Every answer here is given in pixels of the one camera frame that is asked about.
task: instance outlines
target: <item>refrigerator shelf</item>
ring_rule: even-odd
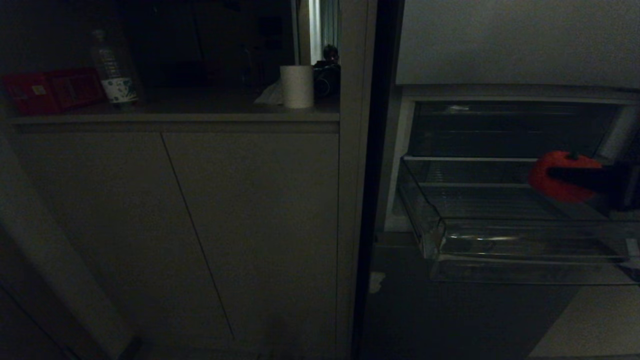
[[[640,218],[604,199],[567,204],[526,184],[527,160],[411,158],[399,193],[431,278],[540,284],[637,284]]]

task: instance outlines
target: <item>refrigerator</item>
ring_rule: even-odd
[[[554,154],[640,161],[639,19],[625,0],[378,3],[359,358],[640,354],[638,177],[626,207],[531,185]]]

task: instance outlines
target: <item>red box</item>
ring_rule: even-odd
[[[23,115],[61,113],[106,100],[91,67],[6,75],[3,83]]]

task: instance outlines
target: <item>toilet paper roll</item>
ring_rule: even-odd
[[[314,105],[314,68],[311,65],[281,66],[282,100],[287,108]]]

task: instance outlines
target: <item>plastic water bottle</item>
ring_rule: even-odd
[[[95,45],[91,49],[91,56],[109,102],[115,108],[132,110],[138,101],[138,94],[131,74],[124,68],[114,49],[107,44],[105,31],[95,30],[93,36]]]

